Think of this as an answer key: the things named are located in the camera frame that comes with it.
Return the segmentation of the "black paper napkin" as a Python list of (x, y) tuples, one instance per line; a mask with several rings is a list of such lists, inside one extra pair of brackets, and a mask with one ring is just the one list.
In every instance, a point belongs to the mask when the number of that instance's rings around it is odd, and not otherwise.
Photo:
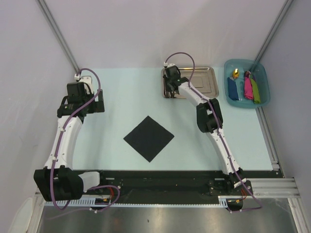
[(173, 138), (171, 132), (147, 116), (123, 139), (150, 163)]

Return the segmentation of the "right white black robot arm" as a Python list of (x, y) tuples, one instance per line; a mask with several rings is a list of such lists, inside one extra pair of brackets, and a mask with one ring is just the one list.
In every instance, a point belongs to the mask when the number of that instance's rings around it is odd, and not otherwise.
[(180, 94), (195, 107), (197, 126), (210, 139), (221, 162), (222, 172), (226, 178), (224, 189), (230, 195), (237, 194), (242, 185), (245, 186), (247, 179), (226, 141), (218, 100), (203, 95), (191, 84), (190, 79), (181, 76), (179, 68), (174, 64), (164, 68), (163, 79), (164, 91), (170, 99)]

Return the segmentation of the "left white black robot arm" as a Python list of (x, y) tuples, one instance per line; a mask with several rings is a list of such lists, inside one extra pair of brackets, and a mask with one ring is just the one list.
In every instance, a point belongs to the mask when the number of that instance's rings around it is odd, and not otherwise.
[(88, 114), (104, 112), (102, 92), (94, 100), (90, 77), (67, 84), (68, 94), (57, 110), (57, 133), (48, 160), (35, 170), (34, 181), (45, 201), (78, 200), (90, 188), (97, 194), (107, 190), (99, 172), (78, 174), (72, 169), (73, 153), (79, 131)]

